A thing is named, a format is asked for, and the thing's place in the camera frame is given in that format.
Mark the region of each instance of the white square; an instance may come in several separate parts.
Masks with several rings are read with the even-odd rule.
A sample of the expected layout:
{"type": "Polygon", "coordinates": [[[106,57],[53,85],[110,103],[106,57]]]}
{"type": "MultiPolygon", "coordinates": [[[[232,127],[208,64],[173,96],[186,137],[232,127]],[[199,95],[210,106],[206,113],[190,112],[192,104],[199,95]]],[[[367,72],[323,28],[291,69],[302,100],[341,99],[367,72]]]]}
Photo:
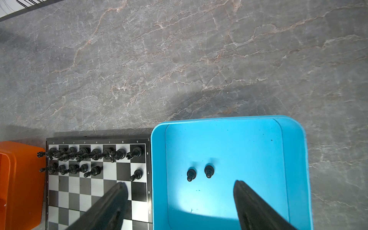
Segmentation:
{"type": "MultiPolygon", "coordinates": [[[[116,150],[119,150],[119,149],[125,149],[125,151],[127,153],[129,153],[130,152],[130,144],[117,144],[116,145],[116,150]]],[[[124,157],[121,160],[116,160],[116,162],[119,162],[119,163],[130,163],[130,160],[128,160],[127,157],[124,157]]]]}
{"type": "Polygon", "coordinates": [[[69,209],[69,225],[73,224],[76,220],[78,220],[80,214],[81,213],[79,211],[69,209]]]}
{"type": "Polygon", "coordinates": [[[69,177],[69,192],[79,193],[79,177],[69,177]]]}
{"type": "Polygon", "coordinates": [[[132,201],[132,220],[148,222],[148,203],[132,201]]]}
{"type": "MultiPolygon", "coordinates": [[[[66,169],[69,169],[69,161],[66,161],[66,162],[64,162],[64,161],[59,161],[59,166],[60,166],[60,165],[65,165],[65,168],[66,168],[66,169]]],[[[68,176],[69,176],[69,174],[68,174],[68,173],[66,173],[66,174],[62,175],[62,174],[59,172],[59,176],[68,177],[68,176]]]]}
{"type": "Polygon", "coordinates": [[[64,230],[64,229],[67,229],[67,225],[63,225],[63,224],[59,224],[59,228],[58,230],[64,230]]]}
{"type": "Polygon", "coordinates": [[[69,208],[69,193],[59,191],[59,207],[69,208]]]}
{"type": "MultiPolygon", "coordinates": [[[[102,152],[103,149],[103,145],[97,145],[97,144],[93,144],[91,145],[91,151],[93,151],[94,149],[99,149],[102,152]]],[[[98,159],[98,160],[93,160],[91,159],[91,161],[97,161],[97,162],[103,162],[103,158],[102,159],[98,159]]]]}
{"type": "Polygon", "coordinates": [[[53,223],[59,223],[59,208],[49,206],[49,221],[53,223]]]}
{"type": "Polygon", "coordinates": [[[121,230],[133,230],[133,222],[131,220],[123,220],[121,230]]]}
{"type": "Polygon", "coordinates": [[[103,179],[91,178],[91,195],[103,196],[103,179]]]}
{"type": "Polygon", "coordinates": [[[116,162],[104,162],[103,163],[103,179],[104,180],[116,180],[116,162]]]}
{"type": "Polygon", "coordinates": [[[91,195],[80,194],[79,195],[79,210],[86,212],[92,206],[91,195]]]}
{"type": "Polygon", "coordinates": [[[135,180],[135,182],[144,182],[147,183],[147,168],[146,163],[130,163],[130,174],[133,175],[134,171],[137,169],[141,169],[143,171],[142,178],[139,180],[135,180]]]}
{"type": "Polygon", "coordinates": [[[49,175],[49,190],[59,191],[59,176],[49,175]]]}
{"type": "MultiPolygon", "coordinates": [[[[91,171],[91,162],[90,161],[81,161],[79,163],[79,166],[82,166],[84,164],[87,164],[88,165],[88,170],[87,171],[91,171]]],[[[84,173],[79,172],[79,177],[84,177],[84,173]]]]}
{"type": "Polygon", "coordinates": [[[128,188],[128,200],[131,201],[132,200],[132,183],[130,181],[123,181],[123,180],[118,180],[117,182],[123,182],[127,185],[128,188]]]}

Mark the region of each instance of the black square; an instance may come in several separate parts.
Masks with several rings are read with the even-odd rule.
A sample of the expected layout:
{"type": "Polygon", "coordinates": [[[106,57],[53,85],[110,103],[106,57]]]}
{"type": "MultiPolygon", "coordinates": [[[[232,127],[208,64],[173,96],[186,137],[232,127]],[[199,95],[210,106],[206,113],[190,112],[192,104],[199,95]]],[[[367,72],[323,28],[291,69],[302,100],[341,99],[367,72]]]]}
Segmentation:
{"type": "Polygon", "coordinates": [[[147,202],[147,185],[142,182],[132,182],[132,201],[147,202]]]}
{"type": "Polygon", "coordinates": [[[69,193],[69,209],[79,210],[79,194],[69,193]]]}
{"type": "Polygon", "coordinates": [[[116,183],[116,180],[103,180],[103,194],[109,191],[116,183]]]}
{"type": "Polygon", "coordinates": [[[93,177],[96,179],[103,179],[103,162],[91,161],[91,168],[96,167],[96,166],[99,166],[102,168],[101,173],[96,176],[90,176],[89,178],[93,177]]]}
{"type": "Polygon", "coordinates": [[[142,149],[142,155],[138,158],[132,158],[130,160],[131,163],[146,163],[146,148],[144,145],[130,145],[130,151],[133,151],[135,147],[140,147],[142,149]]]}
{"type": "Polygon", "coordinates": [[[54,190],[49,190],[49,205],[58,207],[59,206],[59,192],[54,190]]]}
{"type": "MultiPolygon", "coordinates": [[[[116,151],[116,145],[103,145],[102,151],[104,151],[106,148],[113,148],[114,151],[116,151]]],[[[102,158],[104,162],[111,162],[110,159],[106,160],[105,158],[102,158]]]]}
{"type": "Polygon", "coordinates": [[[116,163],[116,179],[130,181],[130,163],[116,163]]]}
{"type": "MultiPolygon", "coordinates": [[[[53,163],[56,163],[57,166],[59,167],[59,161],[58,160],[49,160],[49,165],[52,165],[53,163]]],[[[54,172],[54,173],[50,173],[50,175],[59,175],[59,172],[54,172]]]]}
{"type": "MultiPolygon", "coordinates": [[[[79,162],[77,162],[75,159],[74,160],[70,160],[69,161],[69,168],[70,168],[70,166],[75,165],[75,164],[77,164],[78,166],[80,166],[79,165],[79,162]]],[[[68,173],[68,176],[70,176],[70,177],[79,177],[79,173],[77,173],[77,174],[68,173]]]]}
{"type": "Polygon", "coordinates": [[[97,197],[97,196],[91,196],[92,202],[91,204],[94,205],[101,197],[97,197]]]}
{"type": "Polygon", "coordinates": [[[59,176],[59,191],[69,192],[69,177],[59,176]]]}
{"type": "Polygon", "coordinates": [[[53,223],[49,221],[49,230],[58,230],[59,225],[57,223],[53,223]]]}
{"type": "Polygon", "coordinates": [[[91,178],[79,178],[79,193],[91,195],[91,178]]]}
{"type": "Polygon", "coordinates": [[[59,208],[59,224],[69,225],[69,209],[59,208]]]}
{"type": "Polygon", "coordinates": [[[127,201],[127,207],[125,209],[124,219],[131,220],[132,219],[132,201],[127,201]]]}
{"type": "Polygon", "coordinates": [[[148,224],[146,222],[140,222],[132,220],[133,230],[148,230],[148,224]]]}

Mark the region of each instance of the black pawn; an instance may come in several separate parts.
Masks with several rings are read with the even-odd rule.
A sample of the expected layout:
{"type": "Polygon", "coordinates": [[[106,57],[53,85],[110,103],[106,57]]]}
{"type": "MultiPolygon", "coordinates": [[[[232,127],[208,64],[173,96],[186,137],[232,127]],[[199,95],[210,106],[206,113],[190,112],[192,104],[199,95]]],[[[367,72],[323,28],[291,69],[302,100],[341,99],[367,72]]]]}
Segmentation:
{"type": "Polygon", "coordinates": [[[93,167],[91,168],[91,171],[89,172],[86,172],[83,176],[84,177],[89,177],[89,176],[96,176],[98,174],[100,174],[102,171],[102,168],[100,166],[96,166],[96,167],[93,167]]]}
{"type": "Polygon", "coordinates": [[[205,167],[205,174],[207,178],[211,178],[215,173],[215,169],[211,165],[205,167]]]}
{"type": "Polygon", "coordinates": [[[142,149],[140,147],[135,147],[133,151],[127,153],[127,159],[138,158],[142,155],[142,149]]]}
{"type": "Polygon", "coordinates": [[[194,180],[194,178],[197,176],[197,173],[195,172],[195,170],[194,169],[190,169],[190,170],[188,170],[188,172],[187,172],[187,180],[189,181],[189,182],[191,182],[192,180],[194,180]]]}
{"type": "Polygon", "coordinates": [[[134,174],[130,177],[130,181],[139,180],[142,178],[143,172],[141,169],[137,169],[134,171],[134,174]]]}

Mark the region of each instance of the chess piece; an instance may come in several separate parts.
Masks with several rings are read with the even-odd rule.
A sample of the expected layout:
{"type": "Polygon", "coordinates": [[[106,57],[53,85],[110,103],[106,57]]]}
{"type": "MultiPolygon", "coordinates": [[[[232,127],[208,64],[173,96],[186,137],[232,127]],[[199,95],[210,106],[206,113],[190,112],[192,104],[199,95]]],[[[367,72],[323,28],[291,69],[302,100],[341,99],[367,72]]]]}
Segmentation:
{"type": "Polygon", "coordinates": [[[79,171],[81,173],[85,173],[88,171],[88,164],[83,164],[80,168],[79,168],[79,171]]]}
{"type": "Polygon", "coordinates": [[[137,169],[134,171],[134,174],[130,177],[130,181],[139,180],[142,178],[143,172],[141,169],[137,169]]]}
{"type": "Polygon", "coordinates": [[[207,178],[211,178],[215,173],[215,169],[211,165],[205,167],[205,174],[207,178]]]}
{"type": "Polygon", "coordinates": [[[38,152],[37,153],[37,157],[41,158],[43,156],[53,156],[55,153],[57,152],[57,149],[56,148],[50,148],[49,150],[47,150],[46,152],[38,152]]]}
{"type": "Polygon", "coordinates": [[[110,153],[110,160],[112,162],[115,162],[116,160],[124,159],[126,154],[127,154],[127,151],[125,151],[125,149],[119,149],[117,151],[112,151],[110,153]]]}
{"type": "Polygon", "coordinates": [[[93,167],[91,168],[91,171],[89,172],[86,172],[83,176],[84,177],[89,177],[89,176],[96,176],[98,174],[100,174],[102,171],[102,168],[100,166],[96,166],[96,167],[93,167]]]}
{"type": "Polygon", "coordinates": [[[195,172],[194,169],[190,169],[190,170],[187,171],[187,180],[189,182],[191,182],[192,180],[194,180],[196,176],[197,176],[197,173],[195,172]]]}
{"type": "Polygon", "coordinates": [[[140,147],[135,147],[133,151],[127,153],[127,159],[138,158],[142,155],[142,149],[140,147]]]}
{"type": "Polygon", "coordinates": [[[57,169],[57,163],[52,163],[52,165],[49,165],[49,166],[47,166],[47,167],[45,167],[45,168],[41,168],[39,171],[40,172],[44,172],[44,171],[54,171],[54,170],[56,170],[57,169]]]}
{"type": "Polygon", "coordinates": [[[84,153],[82,155],[77,156],[75,159],[77,162],[88,160],[89,158],[93,158],[96,154],[101,154],[100,149],[94,149],[90,153],[84,153]]]}

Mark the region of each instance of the black chess piece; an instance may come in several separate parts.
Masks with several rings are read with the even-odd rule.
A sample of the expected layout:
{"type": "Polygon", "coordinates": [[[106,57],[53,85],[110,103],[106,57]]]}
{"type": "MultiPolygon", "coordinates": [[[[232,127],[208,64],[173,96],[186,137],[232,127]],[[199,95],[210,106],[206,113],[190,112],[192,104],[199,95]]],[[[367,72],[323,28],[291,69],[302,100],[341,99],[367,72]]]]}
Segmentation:
{"type": "Polygon", "coordinates": [[[211,165],[205,167],[205,174],[207,178],[211,178],[215,173],[215,169],[211,165]]]}
{"type": "Polygon", "coordinates": [[[93,158],[96,154],[101,154],[100,149],[94,149],[90,153],[84,153],[82,155],[77,156],[75,159],[77,162],[88,160],[89,158],[93,158]]]}
{"type": "Polygon", "coordinates": [[[83,164],[80,168],[79,171],[82,173],[86,173],[88,171],[88,164],[83,164]]]}
{"type": "Polygon", "coordinates": [[[190,169],[190,170],[187,171],[187,180],[189,182],[191,182],[192,180],[194,180],[196,176],[197,176],[197,173],[195,172],[194,169],[190,169]]]}
{"type": "Polygon", "coordinates": [[[143,172],[141,169],[137,169],[134,171],[134,174],[130,177],[130,181],[139,180],[142,178],[143,172]]]}
{"type": "Polygon", "coordinates": [[[67,173],[71,173],[71,174],[77,174],[79,173],[79,165],[74,164],[72,166],[69,166],[69,169],[63,170],[60,172],[62,175],[65,175],[67,173]]]}
{"type": "Polygon", "coordinates": [[[96,166],[96,167],[93,167],[91,168],[91,171],[89,172],[86,172],[83,176],[84,177],[89,177],[89,176],[96,176],[98,174],[100,174],[102,171],[102,168],[100,166],[96,166]]]}
{"type": "Polygon", "coordinates": [[[37,157],[43,157],[43,156],[53,156],[55,153],[57,152],[57,149],[56,148],[50,148],[49,150],[47,150],[46,152],[38,152],[37,153],[37,157]]]}
{"type": "Polygon", "coordinates": [[[39,171],[40,172],[44,172],[44,171],[54,171],[54,170],[56,170],[57,169],[57,163],[52,163],[52,165],[49,165],[49,166],[47,166],[47,167],[45,167],[45,168],[41,168],[39,171]]]}
{"type": "Polygon", "coordinates": [[[116,160],[124,159],[126,155],[127,155],[127,151],[125,151],[125,149],[119,149],[117,151],[112,151],[110,153],[110,160],[112,162],[115,162],[116,160]]]}
{"type": "Polygon", "coordinates": [[[135,147],[133,151],[127,153],[127,159],[138,158],[142,155],[142,149],[140,147],[135,147]]]}

